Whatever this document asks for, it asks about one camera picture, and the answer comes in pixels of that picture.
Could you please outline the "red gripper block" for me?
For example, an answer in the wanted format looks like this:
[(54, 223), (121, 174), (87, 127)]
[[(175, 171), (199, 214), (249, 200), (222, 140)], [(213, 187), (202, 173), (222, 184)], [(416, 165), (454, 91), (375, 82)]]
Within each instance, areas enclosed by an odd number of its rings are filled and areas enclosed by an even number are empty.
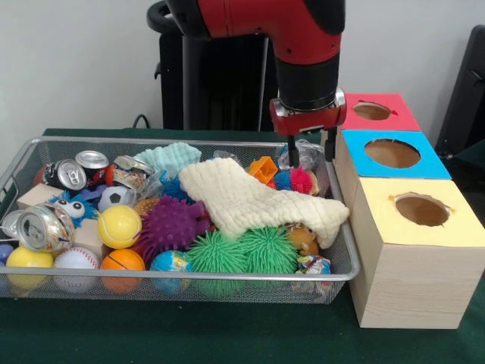
[(270, 116), (274, 130), (287, 137), (288, 159), (291, 168), (299, 167), (299, 151), (294, 136), (327, 130), (324, 156), (327, 162), (335, 158), (337, 127), (346, 119), (346, 95), (338, 89), (335, 99), (327, 107), (311, 111), (295, 111), (283, 105), (280, 99), (270, 101)]

